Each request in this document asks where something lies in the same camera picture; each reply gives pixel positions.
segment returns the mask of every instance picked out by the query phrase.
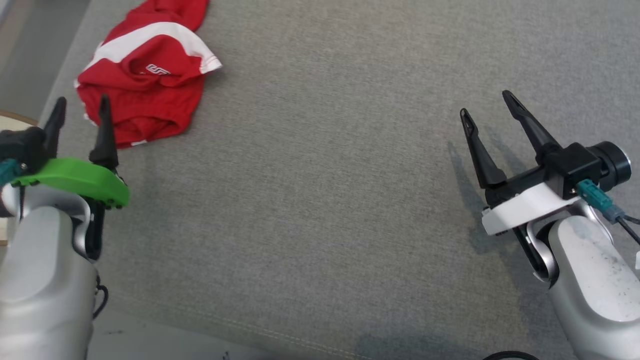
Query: gray tablecloth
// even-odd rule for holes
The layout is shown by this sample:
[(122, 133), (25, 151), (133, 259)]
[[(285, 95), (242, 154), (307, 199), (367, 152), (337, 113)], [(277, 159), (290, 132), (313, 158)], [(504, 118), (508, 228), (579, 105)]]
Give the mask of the gray tablecloth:
[[(49, 99), (61, 154), (95, 128), (72, 82), (137, 0), (94, 0)], [(500, 91), (564, 145), (640, 157), (640, 3), (212, 0), (224, 67), (188, 131), (120, 153), (106, 219), (112, 305), (303, 357), (572, 352), (515, 237), (483, 233), (458, 112), (508, 174), (534, 162)], [(637, 178), (612, 192), (640, 215)], [(636, 245), (614, 229), (627, 262)]]

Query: green bracket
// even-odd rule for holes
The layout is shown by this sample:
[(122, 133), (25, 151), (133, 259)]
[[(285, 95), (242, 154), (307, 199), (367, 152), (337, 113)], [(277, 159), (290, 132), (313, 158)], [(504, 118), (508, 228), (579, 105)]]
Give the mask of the green bracket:
[(129, 188), (109, 169), (76, 158), (50, 159), (37, 174), (14, 179), (12, 185), (42, 183), (120, 207), (129, 203)]

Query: stitching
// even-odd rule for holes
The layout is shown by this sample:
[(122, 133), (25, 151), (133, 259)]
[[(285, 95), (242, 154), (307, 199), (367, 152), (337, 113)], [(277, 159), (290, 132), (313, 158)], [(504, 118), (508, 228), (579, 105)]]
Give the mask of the stitching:
[[(153, 300), (146, 299), (145, 297), (142, 297), (141, 299), (136, 299), (134, 297), (131, 297), (131, 296), (128, 296), (128, 295), (124, 295), (123, 293), (119, 293), (119, 292), (115, 292), (114, 295), (122, 297), (122, 298), (127, 298), (127, 299), (133, 300), (135, 302), (148, 302), (148, 303), (160, 305), (160, 306), (163, 306), (163, 307), (169, 307), (169, 306), (167, 306), (165, 304), (162, 304), (162, 303), (160, 303), (158, 301), (153, 301)], [(329, 346), (326, 346), (326, 345), (314, 343), (313, 341), (304, 340), (304, 339), (301, 339), (301, 338), (296, 338), (294, 336), (282, 334), (281, 332), (276, 332), (276, 331), (272, 331), (272, 330), (268, 330), (268, 329), (263, 329), (261, 327), (258, 327), (258, 326), (255, 326), (255, 325), (251, 325), (251, 324), (248, 324), (248, 323), (242, 323), (242, 322), (238, 322), (238, 321), (235, 321), (235, 320), (232, 320), (232, 319), (229, 319), (229, 318), (224, 318), (222, 316), (205, 313), (204, 311), (201, 311), (201, 310), (188, 309), (186, 307), (183, 307), (180, 304), (178, 304), (177, 306), (174, 306), (174, 307), (177, 307), (180, 310), (185, 311), (187, 313), (196, 314), (196, 315), (204, 316), (206, 318), (210, 318), (210, 319), (212, 319), (212, 320), (214, 320), (215, 322), (218, 322), (218, 323), (225, 323), (226, 322), (227, 325), (232, 326), (232, 327), (236, 327), (236, 328), (244, 330), (244, 331), (249, 331), (249, 332), (252, 332), (254, 334), (267, 336), (267, 337), (270, 337), (270, 338), (274, 338), (276, 340), (286, 341), (286, 342), (293, 343), (295, 345), (299, 345), (299, 346), (302, 346), (302, 347), (311, 348), (311, 349), (316, 350), (316, 351), (326, 352), (327, 354), (338, 355), (338, 356), (344, 357), (346, 359), (360, 358), (360, 359), (366, 359), (366, 360), (375, 360), (372, 357), (358, 355), (358, 354), (355, 354), (355, 353), (352, 353), (352, 352), (341, 350), (339, 348), (334, 348), (334, 347), (329, 347)], [(337, 354), (336, 352), (342, 352), (342, 353), (344, 353), (346, 355)]]

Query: camera lens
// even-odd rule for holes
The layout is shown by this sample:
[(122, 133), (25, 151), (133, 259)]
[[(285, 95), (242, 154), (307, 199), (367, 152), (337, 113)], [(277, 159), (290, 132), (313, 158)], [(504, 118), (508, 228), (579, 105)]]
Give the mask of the camera lens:
[(588, 147), (589, 151), (602, 160), (600, 189), (608, 192), (614, 186), (631, 178), (631, 161), (627, 154), (612, 142), (601, 142)]

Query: white logo on red fabric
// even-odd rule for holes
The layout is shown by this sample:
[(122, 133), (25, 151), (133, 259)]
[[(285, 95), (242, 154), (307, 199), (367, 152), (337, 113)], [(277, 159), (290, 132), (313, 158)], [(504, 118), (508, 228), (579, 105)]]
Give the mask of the white logo on red fabric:
[(156, 66), (154, 64), (147, 65), (146, 69), (149, 70), (149, 72), (151, 72), (152, 74), (156, 74), (156, 75), (171, 75), (171, 73), (168, 72), (167, 70), (164, 70), (163, 68)]

